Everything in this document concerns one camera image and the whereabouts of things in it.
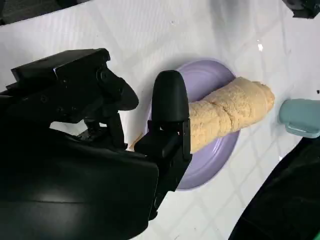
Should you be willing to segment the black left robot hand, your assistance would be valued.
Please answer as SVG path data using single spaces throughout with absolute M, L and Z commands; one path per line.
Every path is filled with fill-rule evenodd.
M 294 18 L 314 19 L 320 13 L 320 0 L 282 0 Z

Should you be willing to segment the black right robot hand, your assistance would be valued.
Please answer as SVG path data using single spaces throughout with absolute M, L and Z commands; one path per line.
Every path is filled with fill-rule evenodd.
M 158 74 L 147 133 L 128 151 L 120 112 L 139 99 L 104 48 L 66 50 L 12 69 L 0 94 L 0 237 L 129 240 L 190 161 L 187 90 Z

